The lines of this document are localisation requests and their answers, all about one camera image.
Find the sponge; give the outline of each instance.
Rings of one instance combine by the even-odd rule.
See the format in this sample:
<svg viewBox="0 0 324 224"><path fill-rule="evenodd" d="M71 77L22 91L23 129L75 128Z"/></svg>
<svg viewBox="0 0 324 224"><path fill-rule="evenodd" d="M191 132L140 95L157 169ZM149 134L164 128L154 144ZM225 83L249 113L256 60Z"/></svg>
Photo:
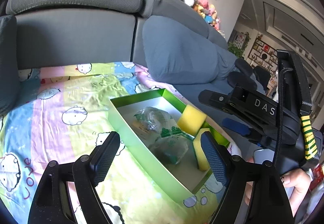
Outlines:
<svg viewBox="0 0 324 224"><path fill-rule="evenodd" d="M187 105L178 120L180 129L192 136L195 136L206 120L207 114L199 111L191 105Z"/></svg>
<svg viewBox="0 0 324 224"><path fill-rule="evenodd" d="M196 152L196 157L197 157L197 161L198 161L198 167L199 170L201 171L206 171L209 169L209 163L207 161L207 158L201 148L201 144L200 144L200 138L203 132L210 132L209 128L202 128L199 130L196 138L193 140L193 148L195 149Z"/></svg>

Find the pile of stuffed animals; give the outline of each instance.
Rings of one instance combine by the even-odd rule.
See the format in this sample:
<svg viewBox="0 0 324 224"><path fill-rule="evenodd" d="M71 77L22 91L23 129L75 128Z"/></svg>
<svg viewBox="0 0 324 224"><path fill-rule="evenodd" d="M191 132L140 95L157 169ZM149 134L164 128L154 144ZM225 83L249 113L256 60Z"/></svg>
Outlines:
<svg viewBox="0 0 324 224"><path fill-rule="evenodd" d="M205 21L212 25L218 32L220 19L217 17L215 6L208 4L207 0L184 0L184 2L192 7Z"/></svg>

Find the colorful cartoon blanket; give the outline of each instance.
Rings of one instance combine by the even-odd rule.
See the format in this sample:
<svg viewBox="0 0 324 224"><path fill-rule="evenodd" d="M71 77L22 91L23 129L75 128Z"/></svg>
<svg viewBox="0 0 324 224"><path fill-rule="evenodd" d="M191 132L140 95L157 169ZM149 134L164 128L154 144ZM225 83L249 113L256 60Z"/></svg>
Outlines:
<svg viewBox="0 0 324 224"><path fill-rule="evenodd" d="M51 160L74 162L114 130L108 122L109 99L166 88L184 100L173 86L155 82L146 68L129 62L28 69L19 71L19 79L16 107L0 116L0 197L19 224L27 223L37 184ZM86 224L73 185L69 190L78 223ZM122 141L96 190L115 224L205 223L224 191L212 175L195 196L175 203Z"/></svg>

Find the screw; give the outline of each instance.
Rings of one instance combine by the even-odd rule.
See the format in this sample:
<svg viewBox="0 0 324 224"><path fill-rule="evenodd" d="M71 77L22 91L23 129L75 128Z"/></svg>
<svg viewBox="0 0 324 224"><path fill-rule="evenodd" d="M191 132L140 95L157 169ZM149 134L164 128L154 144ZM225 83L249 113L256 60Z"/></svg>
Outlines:
<svg viewBox="0 0 324 224"><path fill-rule="evenodd" d="M80 158L80 160L81 160L82 162L88 161L88 159L89 159L89 156L88 156L88 155L83 155L83 156L81 156L81 158Z"/></svg>
<svg viewBox="0 0 324 224"><path fill-rule="evenodd" d="M271 166L272 166L272 162L270 162L269 160L265 160L264 164L265 164L267 167L271 167Z"/></svg>
<svg viewBox="0 0 324 224"><path fill-rule="evenodd" d="M233 155L233 156L232 156L232 160L238 162L238 161L241 160L241 157L238 156L238 155Z"/></svg>
<svg viewBox="0 0 324 224"><path fill-rule="evenodd" d="M53 161L49 162L48 165L50 167L56 166L56 161L53 160Z"/></svg>

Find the green box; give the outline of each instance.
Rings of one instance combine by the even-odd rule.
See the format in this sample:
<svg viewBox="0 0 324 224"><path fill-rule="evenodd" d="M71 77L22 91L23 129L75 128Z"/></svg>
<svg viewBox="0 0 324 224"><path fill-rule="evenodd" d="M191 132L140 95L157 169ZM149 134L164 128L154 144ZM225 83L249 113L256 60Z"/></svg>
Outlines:
<svg viewBox="0 0 324 224"><path fill-rule="evenodd" d="M193 196L212 172L202 172L198 169L192 145L178 165L168 166L168 169L163 166L129 126L135 120L134 114L148 106L167 111L175 121L178 121L186 107L166 89L151 90L111 99L108 120L150 177L171 199L180 202ZM228 146L229 142L208 123L205 122L202 128L210 128L217 142Z"/></svg>

